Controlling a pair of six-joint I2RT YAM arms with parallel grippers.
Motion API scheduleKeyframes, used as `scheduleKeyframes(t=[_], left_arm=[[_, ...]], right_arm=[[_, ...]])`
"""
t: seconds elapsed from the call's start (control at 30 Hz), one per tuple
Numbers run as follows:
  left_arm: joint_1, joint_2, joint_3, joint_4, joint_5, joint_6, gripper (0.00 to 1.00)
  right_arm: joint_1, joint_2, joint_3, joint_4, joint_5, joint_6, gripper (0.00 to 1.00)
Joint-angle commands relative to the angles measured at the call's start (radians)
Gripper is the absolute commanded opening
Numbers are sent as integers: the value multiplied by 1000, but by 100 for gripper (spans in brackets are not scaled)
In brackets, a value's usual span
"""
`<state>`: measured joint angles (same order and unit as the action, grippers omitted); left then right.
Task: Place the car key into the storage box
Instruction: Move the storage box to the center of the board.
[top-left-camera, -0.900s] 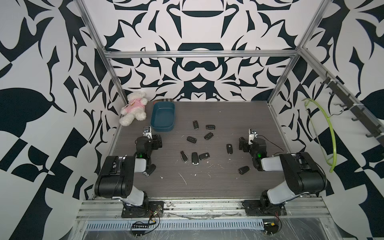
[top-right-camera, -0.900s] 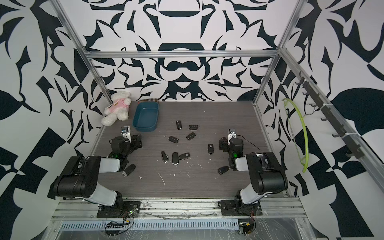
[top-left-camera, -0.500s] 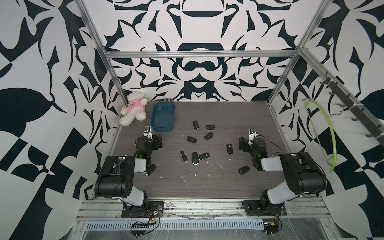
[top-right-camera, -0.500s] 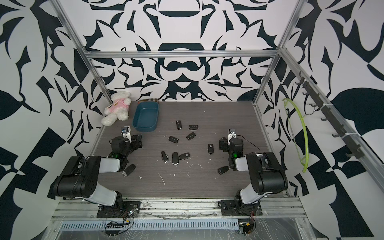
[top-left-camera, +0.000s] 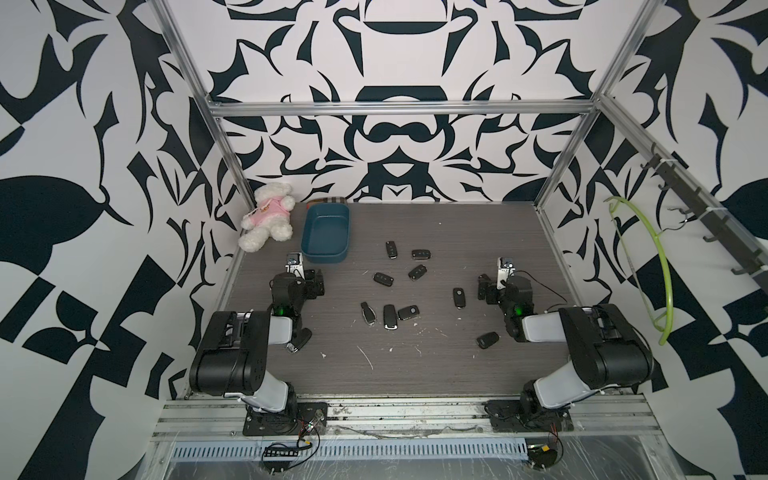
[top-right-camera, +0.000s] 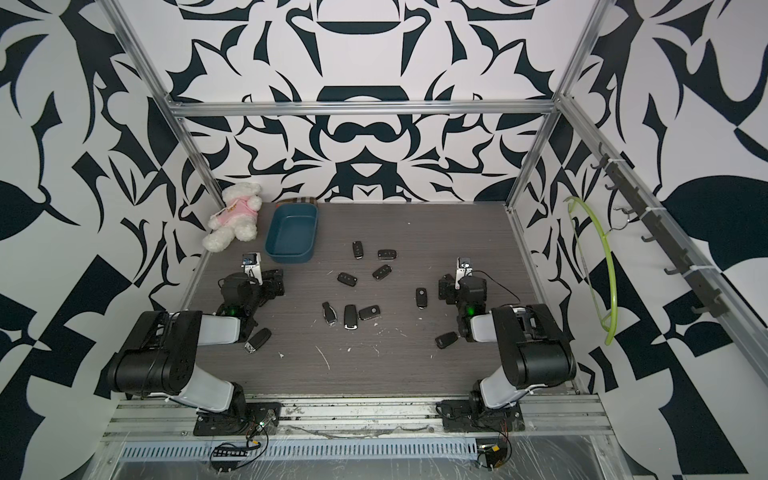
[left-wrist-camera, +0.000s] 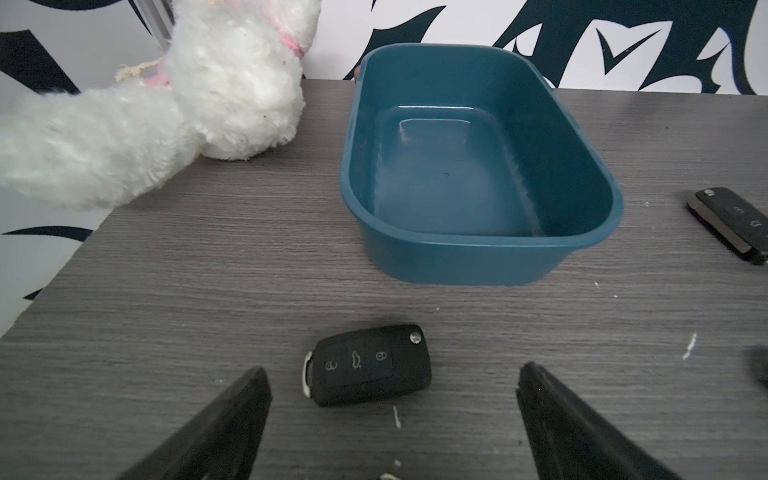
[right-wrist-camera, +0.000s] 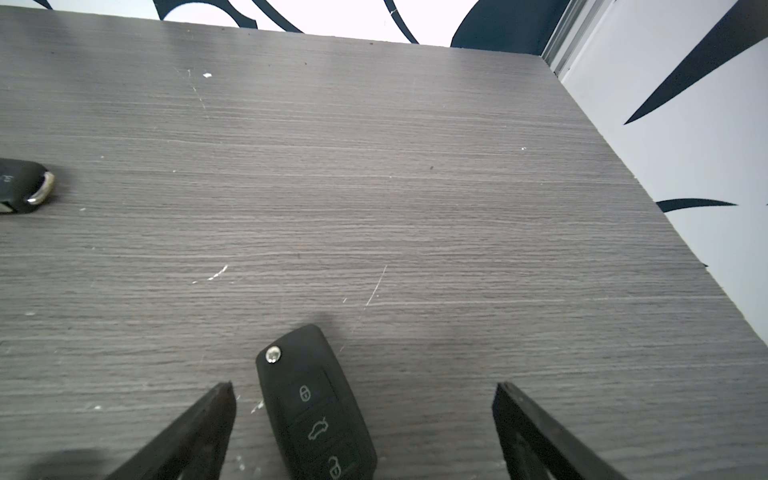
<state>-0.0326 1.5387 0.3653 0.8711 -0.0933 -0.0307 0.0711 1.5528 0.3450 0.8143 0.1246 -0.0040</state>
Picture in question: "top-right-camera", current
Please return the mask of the teal plastic storage box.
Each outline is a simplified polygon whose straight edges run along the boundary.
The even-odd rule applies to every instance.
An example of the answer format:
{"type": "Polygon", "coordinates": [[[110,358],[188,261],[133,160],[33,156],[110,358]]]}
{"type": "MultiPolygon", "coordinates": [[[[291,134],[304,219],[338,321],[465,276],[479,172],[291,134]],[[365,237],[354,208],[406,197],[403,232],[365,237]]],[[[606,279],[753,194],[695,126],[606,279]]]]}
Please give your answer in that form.
{"type": "Polygon", "coordinates": [[[308,262],[314,253],[318,208],[312,203],[279,205],[265,242],[269,257],[281,264],[308,262]]]}

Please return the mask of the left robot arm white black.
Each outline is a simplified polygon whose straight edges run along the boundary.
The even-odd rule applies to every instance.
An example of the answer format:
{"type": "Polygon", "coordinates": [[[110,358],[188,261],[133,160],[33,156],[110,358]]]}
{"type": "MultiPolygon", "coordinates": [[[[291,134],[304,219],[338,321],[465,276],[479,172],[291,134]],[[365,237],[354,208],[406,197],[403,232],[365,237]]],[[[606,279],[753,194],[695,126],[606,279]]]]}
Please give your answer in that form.
{"type": "Polygon", "coordinates": [[[219,282],[223,302],[213,314],[199,310],[143,312],[110,360],[106,382],[130,397],[164,397],[205,414],[241,420],[242,387],[197,365],[204,346],[242,345],[253,353],[271,337],[258,329],[256,311],[285,294],[281,269],[230,274],[219,282]]]}

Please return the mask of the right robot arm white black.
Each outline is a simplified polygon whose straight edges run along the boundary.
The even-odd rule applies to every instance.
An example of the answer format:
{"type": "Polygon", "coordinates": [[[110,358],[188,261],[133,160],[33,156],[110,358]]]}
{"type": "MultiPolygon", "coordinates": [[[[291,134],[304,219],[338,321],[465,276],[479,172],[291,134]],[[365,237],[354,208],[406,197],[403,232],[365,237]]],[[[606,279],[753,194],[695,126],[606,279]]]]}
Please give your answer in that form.
{"type": "Polygon", "coordinates": [[[446,274],[438,281],[438,298],[457,308],[456,332],[435,339],[445,349],[458,339],[493,343],[500,366],[476,382],[470,409],[476,416],[515,406],[526,395],[572,380],[576,361],[569,341],[544,304],[487,307],[487,281],[472,275],[446,274]]]}

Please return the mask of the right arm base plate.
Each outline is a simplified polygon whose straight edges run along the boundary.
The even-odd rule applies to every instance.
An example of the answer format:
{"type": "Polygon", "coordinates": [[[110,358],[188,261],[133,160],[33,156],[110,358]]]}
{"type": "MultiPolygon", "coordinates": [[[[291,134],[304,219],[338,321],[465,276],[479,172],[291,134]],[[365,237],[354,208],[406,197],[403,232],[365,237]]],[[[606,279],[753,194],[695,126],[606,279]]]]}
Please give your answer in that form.
{"type": "Polygon", "coordinates": [[[473,407],[469,400],[443,400],[435,406],[446,432],[516,433],[526,429],[519,406],[478,411],[474,411],[473,407]]]}

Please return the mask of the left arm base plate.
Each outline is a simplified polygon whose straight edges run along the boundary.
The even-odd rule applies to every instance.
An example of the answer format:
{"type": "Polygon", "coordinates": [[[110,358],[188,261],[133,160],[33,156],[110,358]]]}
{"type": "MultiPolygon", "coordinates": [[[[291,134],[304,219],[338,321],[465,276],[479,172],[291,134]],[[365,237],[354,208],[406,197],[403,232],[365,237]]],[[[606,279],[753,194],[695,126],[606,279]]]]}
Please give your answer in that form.
{"type": "Polygon", "coordinates": [[[246,403],[243,413],[233,409],[222,413],[199,412],[193,429],[196,437],[255,436],[270,433],[279,424],[280,402],[246,403]]]}

